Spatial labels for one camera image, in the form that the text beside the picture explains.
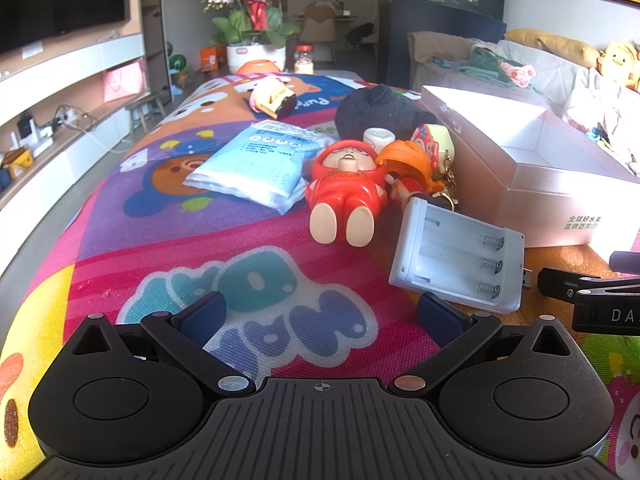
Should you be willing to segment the orange haired small doll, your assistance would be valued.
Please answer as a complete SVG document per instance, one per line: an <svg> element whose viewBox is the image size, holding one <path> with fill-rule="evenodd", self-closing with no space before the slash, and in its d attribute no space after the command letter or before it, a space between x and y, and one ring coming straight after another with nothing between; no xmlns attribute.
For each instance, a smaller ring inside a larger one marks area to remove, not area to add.
<svg viewBox="0 0 640 480"><path fill-rule="evenodd" d="M432 179L430 156L419 143L396 140L387 144L376 158L385 170L390 199L405 207L412 196L431 195L445 189L444 182Z"/></svg>

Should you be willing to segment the green clothing on sofa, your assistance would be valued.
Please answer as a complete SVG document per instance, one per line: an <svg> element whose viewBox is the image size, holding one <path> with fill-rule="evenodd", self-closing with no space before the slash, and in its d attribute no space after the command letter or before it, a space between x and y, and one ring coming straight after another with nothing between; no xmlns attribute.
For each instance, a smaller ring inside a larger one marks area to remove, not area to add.
<svg viewBox="0 0 640 480"><path fill-rule="evenodd" d="M486 47L473 49L471 56L464 62L443 56L434 56L433 62L442 68L455 70L470 78L501 88L526 89L532 80L532 75L526 66L503 58Z"/></svg>

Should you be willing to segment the white battery charger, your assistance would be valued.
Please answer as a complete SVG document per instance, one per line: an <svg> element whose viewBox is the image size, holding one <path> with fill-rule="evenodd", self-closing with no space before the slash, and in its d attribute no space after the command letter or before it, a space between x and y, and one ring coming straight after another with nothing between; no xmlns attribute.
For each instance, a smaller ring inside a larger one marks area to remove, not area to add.
<svg viewBox="0 0 640 480"><path fill-rule="evenodd" d="M491 313L522 303L522 233L475 220L413 197L402 223L388 282Z"/></svg>

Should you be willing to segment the pink paper bag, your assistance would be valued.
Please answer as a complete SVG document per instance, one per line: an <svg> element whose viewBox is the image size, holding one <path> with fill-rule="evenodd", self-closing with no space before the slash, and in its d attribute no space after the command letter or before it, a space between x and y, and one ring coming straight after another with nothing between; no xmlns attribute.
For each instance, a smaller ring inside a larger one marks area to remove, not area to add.
<svg viewBox="0 0 640 480"><path fill-rule="evenodd" d="M138 96L146 91L144 63L135 60L111 68L103 74L103 101L105 103Z"/></svg>

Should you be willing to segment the black plush toy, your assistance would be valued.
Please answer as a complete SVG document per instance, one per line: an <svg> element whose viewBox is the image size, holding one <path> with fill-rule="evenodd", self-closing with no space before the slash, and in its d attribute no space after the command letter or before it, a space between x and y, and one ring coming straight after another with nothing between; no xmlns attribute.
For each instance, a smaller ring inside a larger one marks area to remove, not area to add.
<svg viewBox="0 0 640 480"><path fill-rule="evenodd" d="M341 140L362 141L367 129L383 128L396 139L408 141L416 128L436 122L434 114L384 84L350 92L334 116Z"/></svg>

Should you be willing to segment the pink lid yellow toy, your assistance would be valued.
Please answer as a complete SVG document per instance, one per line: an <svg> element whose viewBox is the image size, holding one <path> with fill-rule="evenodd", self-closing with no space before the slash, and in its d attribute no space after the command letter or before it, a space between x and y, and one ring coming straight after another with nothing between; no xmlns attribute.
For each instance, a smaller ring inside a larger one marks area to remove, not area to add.
<svg viewBox="0 0 640 480"><path fill-rule="evenodd" d="M266 114L272 119L290 116L297 106L297 96L288 86L289 82L288 78L276 75L258 80L250 92L252 111Z"/></svg>

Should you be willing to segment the red hooded doll figure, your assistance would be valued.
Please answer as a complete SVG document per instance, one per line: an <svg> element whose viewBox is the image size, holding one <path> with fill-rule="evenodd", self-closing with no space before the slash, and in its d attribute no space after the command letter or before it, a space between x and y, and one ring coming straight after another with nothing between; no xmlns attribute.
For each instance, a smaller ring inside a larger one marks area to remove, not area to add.
<svg viewBox="0 0 640 480"><path fill-rule="evenodd" d="M311 167L305 198L309 232L319 244L344 240L352 247L369 245L375 220L387 204L385 169L373 148L362 141L331 144Z"/></svg>

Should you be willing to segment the white tv shelf unit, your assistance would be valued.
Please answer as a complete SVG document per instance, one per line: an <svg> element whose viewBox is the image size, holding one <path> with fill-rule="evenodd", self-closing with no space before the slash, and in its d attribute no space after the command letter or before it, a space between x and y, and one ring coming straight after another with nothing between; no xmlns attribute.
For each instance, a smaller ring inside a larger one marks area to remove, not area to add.
<svg viewBox="0 0 640 480"><path fill-rule="evenodd" d="M105 103L103 74L144 63L146 91ZM127 135L125 107L169 93L163 38L132 34L48 58L1 81L1 153L24 146L32 164L1 194L1 265L6 268L62 196Z"/></svg>

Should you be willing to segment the yellow duck plush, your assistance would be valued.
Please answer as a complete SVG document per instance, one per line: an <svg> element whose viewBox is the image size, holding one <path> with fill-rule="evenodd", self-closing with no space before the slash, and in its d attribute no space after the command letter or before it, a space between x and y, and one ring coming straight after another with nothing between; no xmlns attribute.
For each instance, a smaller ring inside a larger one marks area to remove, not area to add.
<svg viewBox="0 0 640 480"><path fill-rule="evenodd" d="M614 41L600 53L598 72L622 87L639 88L639 51L627 41Z"/></svg>

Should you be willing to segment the small wooden stool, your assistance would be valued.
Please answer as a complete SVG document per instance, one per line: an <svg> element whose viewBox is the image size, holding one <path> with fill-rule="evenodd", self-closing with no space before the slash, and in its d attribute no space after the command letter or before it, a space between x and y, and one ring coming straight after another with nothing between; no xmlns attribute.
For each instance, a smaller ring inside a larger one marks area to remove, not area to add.
<svg viewBox="0 0 640 480"><path fill-rule="evenodd" d="M140 126L144 133L149 131L146 120L154 115L165 117L165 107L163 106L162 96L159 93L149 93L129 103L125 110L129 115L129 133L133 134L134 129Z"/></svg>

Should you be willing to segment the small white yogurt bottle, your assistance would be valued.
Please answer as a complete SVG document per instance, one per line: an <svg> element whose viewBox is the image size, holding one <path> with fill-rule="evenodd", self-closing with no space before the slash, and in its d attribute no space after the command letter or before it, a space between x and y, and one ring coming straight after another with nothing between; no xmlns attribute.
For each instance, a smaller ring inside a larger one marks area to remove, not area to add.
<svg viewBox="0 0 640 480"><path fill-rule="evenodd" d="M376 154L380 154L383 148L396 141L396 136L388 129L371 127L363 131L363 142L368 144Z"/></svg>

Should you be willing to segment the pink orchid potted plant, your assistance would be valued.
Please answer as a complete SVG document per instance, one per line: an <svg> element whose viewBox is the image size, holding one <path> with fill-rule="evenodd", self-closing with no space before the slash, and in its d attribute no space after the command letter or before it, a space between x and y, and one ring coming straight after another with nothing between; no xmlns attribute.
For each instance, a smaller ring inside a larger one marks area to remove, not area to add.
<svg viewBox="0 0 640 480"><path fill-rule="evenodd" d="M223 46L232 74L248 62L268 61L285 69L286 45L299 29L285 21L282 0L203 0L206 11L216 11L212 44Z"/></svg>

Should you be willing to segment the blue wet wipes pack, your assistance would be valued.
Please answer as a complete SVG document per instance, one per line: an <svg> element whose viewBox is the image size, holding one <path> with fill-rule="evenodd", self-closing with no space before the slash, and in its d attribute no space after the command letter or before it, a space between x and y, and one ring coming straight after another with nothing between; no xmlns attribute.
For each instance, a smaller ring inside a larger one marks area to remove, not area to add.
<svg viewBox="0 0 640 480"><path fill-rule="evenodd" d="M303 199L310 167L333 136L263 120L242 130L184 180L286 214Z"/></svg>

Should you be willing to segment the yellow pillow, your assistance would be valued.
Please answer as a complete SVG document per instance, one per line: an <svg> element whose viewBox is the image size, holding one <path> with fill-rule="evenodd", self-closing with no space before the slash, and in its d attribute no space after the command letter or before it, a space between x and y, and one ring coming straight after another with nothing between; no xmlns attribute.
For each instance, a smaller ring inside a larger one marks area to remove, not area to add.
<svg viewBox="0 0 640 480"><path fill-rule="evenodd" d="M559 58L587 68L596 67L600 52L583 41L532 28L509 30L506 40L552 53Z"/></svg>

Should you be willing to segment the pink cardboard box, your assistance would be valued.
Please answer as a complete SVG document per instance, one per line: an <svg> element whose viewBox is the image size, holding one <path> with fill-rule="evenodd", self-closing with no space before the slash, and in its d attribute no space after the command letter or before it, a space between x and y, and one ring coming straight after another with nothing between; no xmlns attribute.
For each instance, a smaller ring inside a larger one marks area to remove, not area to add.
<svg viewBox="0 0 640 480"><path fill-rule="evenodd" d="M639 180L545 108L425 86L449 130L462 214L524 234L528 247L588 244L602 257L639 234Z"/></svg>

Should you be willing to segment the grey covered sofa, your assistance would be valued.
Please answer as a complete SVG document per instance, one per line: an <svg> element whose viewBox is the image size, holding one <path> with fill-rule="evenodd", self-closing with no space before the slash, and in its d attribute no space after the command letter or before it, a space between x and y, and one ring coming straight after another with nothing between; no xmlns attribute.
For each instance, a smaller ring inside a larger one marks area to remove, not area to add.
<svg viewBox="0 0 640 480"><path fill-rule="evenodd" d="M408 35L413 90L441 86L543 106L639 173L639 46L600 51L542 30L483 41L443 32Z"/></svg>

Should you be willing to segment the orange pumpkin bucket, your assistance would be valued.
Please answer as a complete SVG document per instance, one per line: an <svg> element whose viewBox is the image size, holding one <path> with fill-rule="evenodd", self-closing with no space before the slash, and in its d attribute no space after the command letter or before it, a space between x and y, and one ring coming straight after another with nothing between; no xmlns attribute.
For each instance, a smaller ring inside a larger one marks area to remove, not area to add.
<svg viewBox="0 0 640 480"><path fill-rule="evenodd" d="M237 71L237 75L248 74L277 74L280 68L276 63L269 60L251 60L245 62Z"/></svg>

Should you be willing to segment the yellow keychain charm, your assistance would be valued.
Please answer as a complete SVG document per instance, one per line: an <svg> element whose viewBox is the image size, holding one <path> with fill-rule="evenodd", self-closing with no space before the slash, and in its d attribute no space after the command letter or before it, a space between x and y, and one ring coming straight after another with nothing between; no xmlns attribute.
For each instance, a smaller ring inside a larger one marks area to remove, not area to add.
<svg viewBox="0 0 640 480"><path fill-rule="evenodd" d="M435 200L440 200L445 208L457 210L457 183L452 171L456 158L454 142L449 130L443 125L424 124L414 130L412 142L419 144L430 159L431 179L440 185L440 190L430 191Z"/></svg>

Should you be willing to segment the beige dining chair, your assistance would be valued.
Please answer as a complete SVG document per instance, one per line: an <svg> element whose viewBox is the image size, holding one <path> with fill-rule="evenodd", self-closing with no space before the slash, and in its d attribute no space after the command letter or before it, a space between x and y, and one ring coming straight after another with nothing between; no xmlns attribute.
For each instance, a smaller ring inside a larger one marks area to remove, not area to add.
<svg viewBox="0 0 640 480"><path fill-rule="evenodd" d="M316 46L322 44L320 51L326 62L336 61L334 44L336 41L336 15L333 6L313 3L306 7L302 17L302 32L299 41L302 44Z"/></svg>

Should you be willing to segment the clear jar red lid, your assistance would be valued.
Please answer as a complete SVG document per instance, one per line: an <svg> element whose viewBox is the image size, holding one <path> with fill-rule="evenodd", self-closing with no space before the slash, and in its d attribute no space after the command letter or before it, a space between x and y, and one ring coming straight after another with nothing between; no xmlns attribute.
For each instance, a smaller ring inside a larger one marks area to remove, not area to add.
<svg viewBox="0 0 640 480"><path fill-rule="evenodd" d="M299 44L294 52L294 72L302 75L314 73L314 50L310 44Z"/></svg>

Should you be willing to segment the dark blue cabinet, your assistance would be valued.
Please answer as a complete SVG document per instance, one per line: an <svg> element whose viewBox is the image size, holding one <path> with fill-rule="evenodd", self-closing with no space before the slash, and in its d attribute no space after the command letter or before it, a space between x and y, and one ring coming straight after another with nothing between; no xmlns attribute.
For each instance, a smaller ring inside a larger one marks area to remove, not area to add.
<svg viewBox="0 0 640 480"><path fill-rule="evenodd" d="M376 80L409 88L435 55L466 58L474 41L495 44L505 33L498 18L428 0L390 0L378 10Z"/></svg>

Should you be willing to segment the colourful cartoon play mat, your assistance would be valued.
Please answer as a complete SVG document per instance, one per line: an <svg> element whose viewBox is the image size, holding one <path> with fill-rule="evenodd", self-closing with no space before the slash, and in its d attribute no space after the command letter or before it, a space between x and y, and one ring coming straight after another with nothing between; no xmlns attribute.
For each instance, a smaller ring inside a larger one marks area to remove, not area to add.
<svg viewBox="0 0 640 480"><path fill-rule="evenodd" d="M614 272L588 244L528 247L521 307L430 394L388 384L439 350L424 292L391 285L402 214L369 245L323 245L305 193L286 214L191 188L245 128L258 77L202 84L133 148L43 263L1 352L6 479L634 479L639 335L578 333L574 304L542 296L543 268ZM372 84L295 76L281 120L333 136L337 107ZM418 195L445 208L431 195ZM140 321L221 292L204 346L255 383L213 394Z"/></svg>

